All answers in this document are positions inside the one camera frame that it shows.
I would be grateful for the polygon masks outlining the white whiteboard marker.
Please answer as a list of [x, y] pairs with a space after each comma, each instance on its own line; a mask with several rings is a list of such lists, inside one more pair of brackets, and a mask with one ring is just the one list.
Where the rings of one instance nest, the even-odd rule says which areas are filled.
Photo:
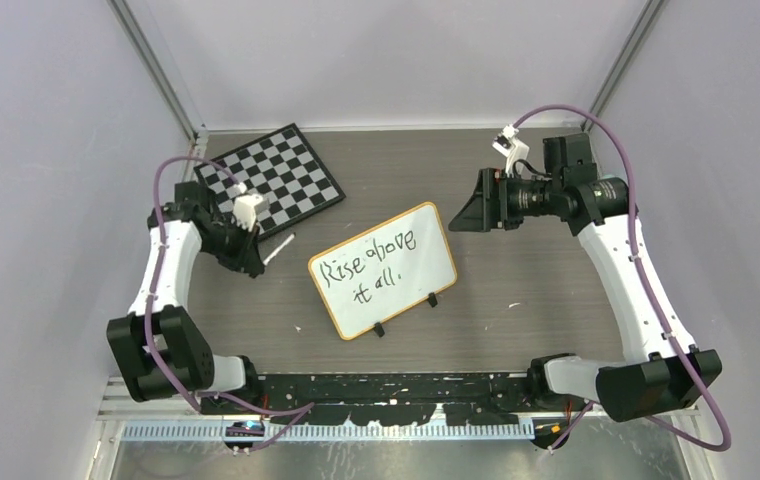
[[285, 237], [264, 259], [263, 265], [267, 266], [278, 254], [280, 254], [289, 244], [293, 242], [296, 234], [290, 233]]

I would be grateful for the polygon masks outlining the yellow framed whiteboard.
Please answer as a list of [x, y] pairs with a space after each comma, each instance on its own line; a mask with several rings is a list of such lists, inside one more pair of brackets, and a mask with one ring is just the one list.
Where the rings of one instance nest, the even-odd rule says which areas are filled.
[[429, 201], [314, 255], [307, 268], [345, 341], [438, 295], [458, 279], [438, 208]]

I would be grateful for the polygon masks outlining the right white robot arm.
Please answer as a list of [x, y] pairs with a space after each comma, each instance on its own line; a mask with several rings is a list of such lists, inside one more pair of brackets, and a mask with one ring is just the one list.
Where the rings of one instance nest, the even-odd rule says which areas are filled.
[[644, 238], [630, 216], [626, 181], [603, 178], [585, 134], [546, 138], [543, 170], [528, 178], [528, 146], [512, 126], [493, 147], [505, 159], [502, 168], [483, 168], [470, 199], [449, 222], [453, 232], [485, 233], [519, 228], [528, 217], [554, 216], [568, 225], [591, 259], [617, 321], [624, 359], [584, 360], [572, 353], [539, 357], [527, 370], [527, 397], [540, 410], [564, 399], [599, 404], [616, 422], [625, 422], [693, 406], [701, 386], [722, 371], [716, 351], [700, 349], [662, 293], [653, 265], [642, 259]]

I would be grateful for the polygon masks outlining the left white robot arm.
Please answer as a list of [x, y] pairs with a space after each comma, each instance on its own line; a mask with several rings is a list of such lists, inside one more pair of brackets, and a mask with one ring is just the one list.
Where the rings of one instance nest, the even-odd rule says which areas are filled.
[[175, 394], [224, 392], [236, 412], [254, 412], [263, 398], [252, 362], [213, 353], [188, 309], [199, 254], [255, 278], [265, 271], [258, 248], [259, 219], [268, 202], [241, 192], [228, 210], [195, 181], [179, 183], [174, 199], [147, 219], [150, 252], [144, 278], [126, 315], [109, 321], [108, 344], [136, 402]]

